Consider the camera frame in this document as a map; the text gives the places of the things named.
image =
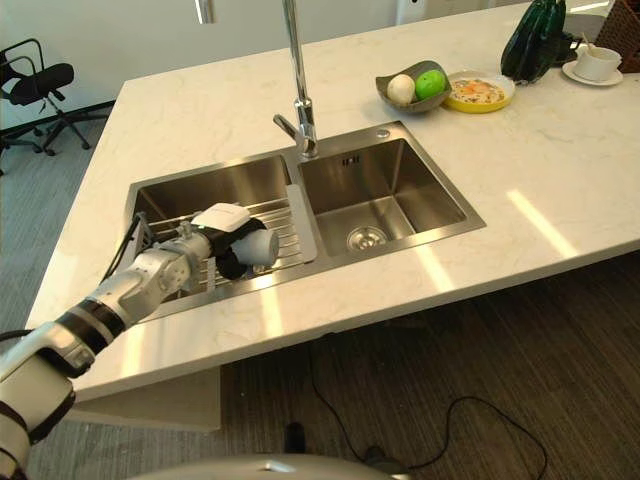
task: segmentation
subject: faucet spout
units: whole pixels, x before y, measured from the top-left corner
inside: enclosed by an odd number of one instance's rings
[[[282,0],[284,8],[284,19],[289,33],[289,43],[291,46],[291,58],[293,60],[293,68],[296,76],[296,87],[298,90],[298,98],[293,103],[298,113],[300,123],[300,131],[298,132],[287,120],[281,115],[274,117],[274,122],[280,126],[289,136],[296,140],[301,146],[302,156],[305,158],[313,158],[318,155],[318,140],[316,138],[316,128],[313,121],[313,107],[311,99],[307,95],[307,82],[304,75],[304,62],[302,60],[302,47],[298,38],[298,15],[296,9],[296,0]],[[296,130],[297,135],[292,135],[290,128]]]

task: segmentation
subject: green ball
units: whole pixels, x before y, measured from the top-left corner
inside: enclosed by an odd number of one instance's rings
[[[416,97],[418,100],[433,97],[444,92],[447,81],[440,70],[424,72],[416,80]]]

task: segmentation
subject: sink basin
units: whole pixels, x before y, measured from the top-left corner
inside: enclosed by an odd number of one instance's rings
[[[234,282],[215,261],[203,262],[199,286],[166,299],[147,320],[485,225],[400,122],[322,139],[318,150],[310,161],[289,147],[132,185],[126,223],[144,211],[160,240],[226,202],[247,207],[280,241],[272,268]],[[139,227],[121,269],[142,238]]]
[[[403,138],[306,162],[300,170],[331,256],[467,218]]]

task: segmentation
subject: robotic arm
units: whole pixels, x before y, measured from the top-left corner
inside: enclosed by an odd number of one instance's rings
[[[20,478],[30,446],[69,411],[75,399],[69,378],[85,373],[98,353],[166,297],[197,284],[202,260],[215,257],[220,273],[236,279],[247,265],[273,265],[278,253],[277,236],[236,205],[216,204],[177,232],[0,361],[0,479]]]

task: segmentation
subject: drain strainer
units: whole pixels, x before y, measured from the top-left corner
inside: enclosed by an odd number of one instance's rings
[[[349,250],[366,250],[387,243],[387,234],[377,227],[359,227],[347,237]]]

